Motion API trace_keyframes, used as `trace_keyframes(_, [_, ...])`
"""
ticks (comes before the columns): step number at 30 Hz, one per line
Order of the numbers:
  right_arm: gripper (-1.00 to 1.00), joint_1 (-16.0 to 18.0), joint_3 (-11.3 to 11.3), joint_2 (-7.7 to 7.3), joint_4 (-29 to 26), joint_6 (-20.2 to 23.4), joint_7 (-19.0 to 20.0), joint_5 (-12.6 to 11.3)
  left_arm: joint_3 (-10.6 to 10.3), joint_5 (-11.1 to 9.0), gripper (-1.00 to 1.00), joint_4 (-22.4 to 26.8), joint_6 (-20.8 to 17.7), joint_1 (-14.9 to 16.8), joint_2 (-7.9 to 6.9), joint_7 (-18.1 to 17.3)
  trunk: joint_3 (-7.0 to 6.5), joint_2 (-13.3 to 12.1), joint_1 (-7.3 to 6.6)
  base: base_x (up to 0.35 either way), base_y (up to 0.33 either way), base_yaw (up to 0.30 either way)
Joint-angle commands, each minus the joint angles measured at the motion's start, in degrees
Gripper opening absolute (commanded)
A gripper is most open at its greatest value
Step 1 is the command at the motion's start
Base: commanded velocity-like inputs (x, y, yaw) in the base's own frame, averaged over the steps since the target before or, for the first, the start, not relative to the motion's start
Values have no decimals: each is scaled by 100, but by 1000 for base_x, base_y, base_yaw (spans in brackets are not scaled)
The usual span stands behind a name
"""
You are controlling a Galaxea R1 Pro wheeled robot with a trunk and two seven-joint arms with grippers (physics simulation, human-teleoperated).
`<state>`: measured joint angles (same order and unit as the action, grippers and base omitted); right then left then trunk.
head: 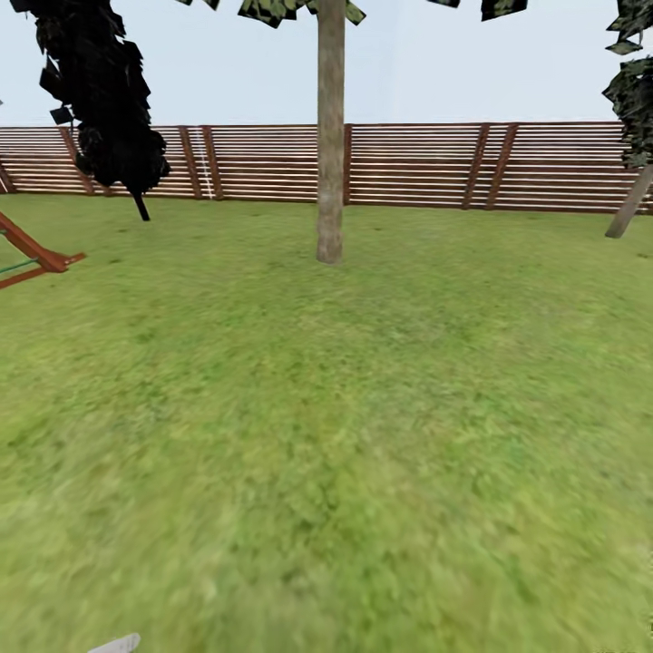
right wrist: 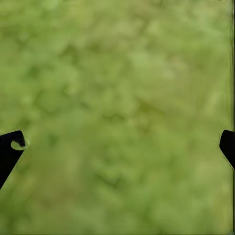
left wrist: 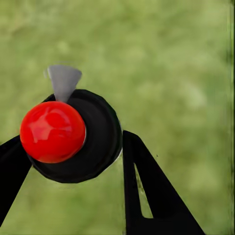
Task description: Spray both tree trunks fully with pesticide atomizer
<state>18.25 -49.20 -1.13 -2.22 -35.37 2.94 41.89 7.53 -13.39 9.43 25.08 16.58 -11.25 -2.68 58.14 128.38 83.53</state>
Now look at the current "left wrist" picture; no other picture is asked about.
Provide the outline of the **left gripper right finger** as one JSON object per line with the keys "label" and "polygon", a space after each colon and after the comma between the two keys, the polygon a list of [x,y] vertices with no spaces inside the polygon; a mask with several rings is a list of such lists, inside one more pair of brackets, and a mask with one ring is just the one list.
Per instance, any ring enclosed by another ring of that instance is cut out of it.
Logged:
{"label": "left gripper right finger", "polygon": [[[122,132],[126,235],[205,235],[141,138]],[[134,163],[153,218],[142,216]]]}

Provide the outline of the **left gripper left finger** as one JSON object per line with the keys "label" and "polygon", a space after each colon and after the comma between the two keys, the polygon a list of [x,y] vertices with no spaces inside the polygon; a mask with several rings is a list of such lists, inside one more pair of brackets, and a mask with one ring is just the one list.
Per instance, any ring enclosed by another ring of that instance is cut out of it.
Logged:
{"label": "left gripper left finger", "polygon": [[31,166],[20,135],[0,146],[0,227]]}

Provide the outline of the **pesticide atomizer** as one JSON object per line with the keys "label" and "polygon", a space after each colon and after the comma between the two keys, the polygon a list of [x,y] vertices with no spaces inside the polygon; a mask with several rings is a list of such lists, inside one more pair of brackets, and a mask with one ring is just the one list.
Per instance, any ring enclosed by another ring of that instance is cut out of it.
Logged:
{"label": "pesticide atomizer", "polygon": [[60,183],[98,177],[121,154],[123,132],[115,110],[88,90],[75,89],[83,73],[49,65],[54,94],[34,106],[20,126],[20,141],[35,169]]}

